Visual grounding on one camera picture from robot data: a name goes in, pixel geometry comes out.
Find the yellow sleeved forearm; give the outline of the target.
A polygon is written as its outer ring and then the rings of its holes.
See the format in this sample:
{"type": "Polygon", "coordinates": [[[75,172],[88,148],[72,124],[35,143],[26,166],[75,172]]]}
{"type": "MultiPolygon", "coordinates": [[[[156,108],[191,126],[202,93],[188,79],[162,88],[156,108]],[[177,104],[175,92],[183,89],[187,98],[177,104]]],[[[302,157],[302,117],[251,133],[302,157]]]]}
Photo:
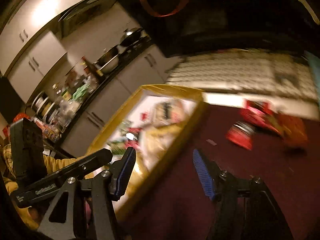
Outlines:
{"type": "MultiPolygon", "coordinates": [[[[50,156],[43,155],[44,165],[47,169],[47,173],[51,174],[56,172],[72,163],[80,160],[81,158],[71,158],[71,159],[55,159],[50,156]]],[[[11,144],[7,144],[4,147],[1,147],[1,163],[5,165],[5,167],[1,167],[1,172],[3,175],[4,185],[7,189],[8,195],[11,194],[18,189],[18,184],[16,181],[16,172],[14,170],[14,161],[12,159],[12,152],[11,152],[11,144]]],[[[33,207],[27,207],[20,209],[15,201],[11,197],[11,201],[14,205],[15,210],[19,214],[21,220],[24,224],[31,230],[35,231],[38,229],[41,216],[39,215],[38,211],[33,207]]]]}

